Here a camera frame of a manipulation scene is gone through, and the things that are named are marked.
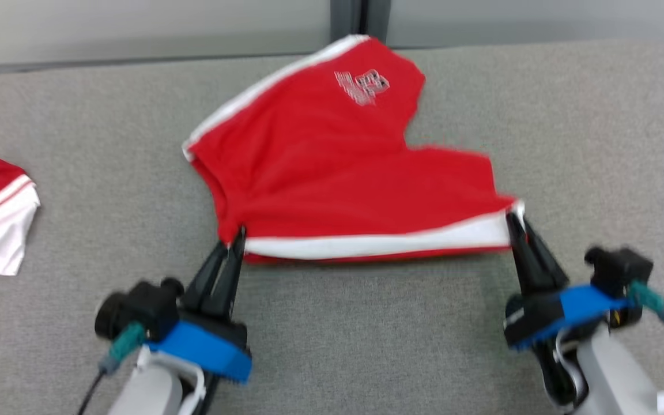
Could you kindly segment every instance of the black cable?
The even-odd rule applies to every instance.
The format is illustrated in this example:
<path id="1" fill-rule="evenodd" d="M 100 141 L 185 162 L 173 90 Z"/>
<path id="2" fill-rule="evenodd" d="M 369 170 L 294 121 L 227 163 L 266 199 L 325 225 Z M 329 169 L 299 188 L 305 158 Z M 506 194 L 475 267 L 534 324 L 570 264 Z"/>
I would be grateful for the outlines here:
<path id="1" fill-rule="evenodd" d="M 106 375 L 104 371 L 99 371 L 98 375 L 94 378 L 92 386 L 89 388 L 89 391 L 86 392 L 86 395 L 84 396 L 84 401 L 81 402 L 81 407 L 78 408 L 77 415 L 84 415 L 84 413 L 86 412 L 86 407 L 89 406 L 89 401 L 92 400 L 92 396 L 94 396 L 94 391 L 97 390 L 97 386 L 104 377 L 104 375 Z"/>

